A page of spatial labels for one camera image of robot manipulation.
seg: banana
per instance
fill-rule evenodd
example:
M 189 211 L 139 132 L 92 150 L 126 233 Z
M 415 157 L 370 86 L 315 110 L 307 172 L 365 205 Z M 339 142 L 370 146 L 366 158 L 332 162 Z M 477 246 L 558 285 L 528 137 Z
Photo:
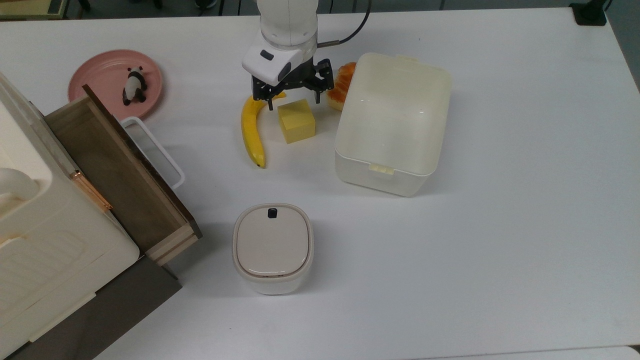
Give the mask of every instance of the banana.
M 281 92 L 274 97 L 279 99 L 286 95 Z M 242 137 L 244 140 L 244 147 L 251 160 L 261 168 L 265 167 L 266 160 L 264 159 L 264 149 L 262 148 L 262 141 L 260 140 L 260 134 L 258 134 L 258 114 L 260 110 L 267 105 L 265 101 L 253 100 L 252 96 L 249 96 L 244 102 L 242 108 L 242 115 L 240 117 L 240 123 L 242 125 Z

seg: panda figurine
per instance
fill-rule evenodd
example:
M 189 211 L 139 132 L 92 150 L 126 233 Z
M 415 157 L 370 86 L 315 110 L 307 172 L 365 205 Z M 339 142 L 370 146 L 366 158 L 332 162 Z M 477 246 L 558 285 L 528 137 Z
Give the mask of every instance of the panda figurine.
M 147 89 L 147 83 L 145 82 L 145 77 L 142 76 L 142 66 L 133 69 L 128 68 L 127 71 L 129 71 L 129 77 L 122 90 L 122 103 L 128 106 L 133 99 L 145 102 L 147 98 L 142 92 Z

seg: white lid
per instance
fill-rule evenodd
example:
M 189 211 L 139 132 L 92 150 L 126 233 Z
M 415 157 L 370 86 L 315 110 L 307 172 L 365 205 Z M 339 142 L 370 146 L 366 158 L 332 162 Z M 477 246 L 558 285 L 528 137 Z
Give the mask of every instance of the white lid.
M 245 211 L 234 231 L 234 261 L 257 277 L 291 275 L 308 262 L 308 218 L 288 204 L 263 204 Z
M 404 57 L 358 60 L 335 137 L 343 158 L 426 176 L 438 165 L 451 75 Z

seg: bread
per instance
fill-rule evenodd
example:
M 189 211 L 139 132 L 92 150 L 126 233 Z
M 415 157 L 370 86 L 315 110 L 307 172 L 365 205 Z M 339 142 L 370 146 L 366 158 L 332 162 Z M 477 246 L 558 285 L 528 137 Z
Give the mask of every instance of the bread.
M 356 69 L 356 63 L 347 63 L 338 69 L 338 76 L 333 82 L 333 89 L 326 92 L 327 103 L 332 108 L 342 111 L 347 98 L 349 85 Z

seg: pink plate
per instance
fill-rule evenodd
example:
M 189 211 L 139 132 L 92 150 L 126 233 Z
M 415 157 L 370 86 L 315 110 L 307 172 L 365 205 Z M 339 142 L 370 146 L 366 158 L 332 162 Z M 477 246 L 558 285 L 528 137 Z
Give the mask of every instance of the pink plate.
M 122 90 L 129 76 L 129 67 L 142 66 L 142 75 L 147 82 L 145 102 L 133 100 L 130 105 L 122 103 Z M 69 101 L 84 95 L 83 85 L 89 85 L 116 119 L 130 116 L 142 119 L 160 98 L 162 75 L 160 69 L 147 55 L 133 50 L 112 50 L 98 54 L 82 64 L 69 82 Z

